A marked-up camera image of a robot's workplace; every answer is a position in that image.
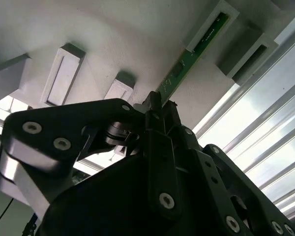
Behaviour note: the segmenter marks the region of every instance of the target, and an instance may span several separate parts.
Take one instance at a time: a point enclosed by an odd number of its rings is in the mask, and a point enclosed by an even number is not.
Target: window
[[[28,105],[11,96],[7,96],[0,100],[0,134],[2,133],[3,122],[7,116],[14,112],[24,111],[28,109]]]

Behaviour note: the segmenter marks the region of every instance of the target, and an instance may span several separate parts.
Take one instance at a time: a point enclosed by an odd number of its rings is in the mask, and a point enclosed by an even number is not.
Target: black cable
[[[1,214],[1,216],[0,216],[0,220],[1,220],[1,218],[3,217],[3,215],[5,214],[5,212],[8,210],[8,208],[9,208],[9,206],[11,205],[12,201],[13,201],[13,198],[11,199],[11,201],[9,202],[9,204],[6,206],[6,208],[5,208],[4,211],[2,212],[2,214]]]
[[[29,222],[26,224],[22,236],[34,236],[36,229],[37,215],[34,213]]]

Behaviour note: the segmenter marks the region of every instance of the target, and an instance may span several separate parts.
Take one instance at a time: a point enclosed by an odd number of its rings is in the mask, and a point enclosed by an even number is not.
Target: green circuit board
[[[163,104],[165,104],[171,95],[176,91],[192,66],[201,57],[203,52],[208,48],[210,43],[214,40],[229,19],[230,17],[227,14],[221,12],[201,38],[194,50],[192,52],[186,49],[184,50],[174,64],[173,68],[156,90],[161,93]]]

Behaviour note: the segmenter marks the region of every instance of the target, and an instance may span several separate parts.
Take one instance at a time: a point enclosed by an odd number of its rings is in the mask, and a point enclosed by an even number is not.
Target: wall
[[[0,215],[10,202],[11,198],[0,192]],[[21,236],[25,225],[33,215],[33,210],[17,201],[12,204],[0,220],[0,236]]]

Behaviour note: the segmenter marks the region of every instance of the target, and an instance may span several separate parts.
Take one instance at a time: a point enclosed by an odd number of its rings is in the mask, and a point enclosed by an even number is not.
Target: robotic arm
[[[151,92],[143,114],[121,99],[10,115],[0,190],[30,205],[41,236],[295,236],[295,227],[215,145],[199,146],[174,102]],[[126,157],[73,185],[73,164]]]

